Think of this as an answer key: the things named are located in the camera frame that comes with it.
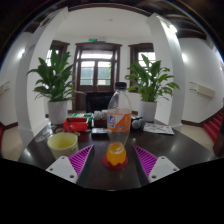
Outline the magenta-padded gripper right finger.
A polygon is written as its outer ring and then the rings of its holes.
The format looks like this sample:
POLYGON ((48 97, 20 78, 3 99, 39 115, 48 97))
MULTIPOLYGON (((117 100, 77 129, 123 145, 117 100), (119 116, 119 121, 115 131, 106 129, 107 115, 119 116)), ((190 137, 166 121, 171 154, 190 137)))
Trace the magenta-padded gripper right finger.
POLYGON ((149 151, 134 145, 140 168, 149 183, 155 182, 179 170, 166 156, 156 157, 149 151))

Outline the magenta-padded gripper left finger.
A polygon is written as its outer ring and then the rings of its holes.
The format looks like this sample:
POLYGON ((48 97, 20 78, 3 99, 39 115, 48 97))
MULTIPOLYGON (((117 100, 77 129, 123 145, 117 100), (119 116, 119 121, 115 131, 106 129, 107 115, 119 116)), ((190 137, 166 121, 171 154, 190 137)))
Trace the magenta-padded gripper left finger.
POLYGON ((72 183, 77 183, 87 165, 87 161, 93 155, 94 146, 89 145, 69 157, 59 157, 46 169, 46 171, 72 183))

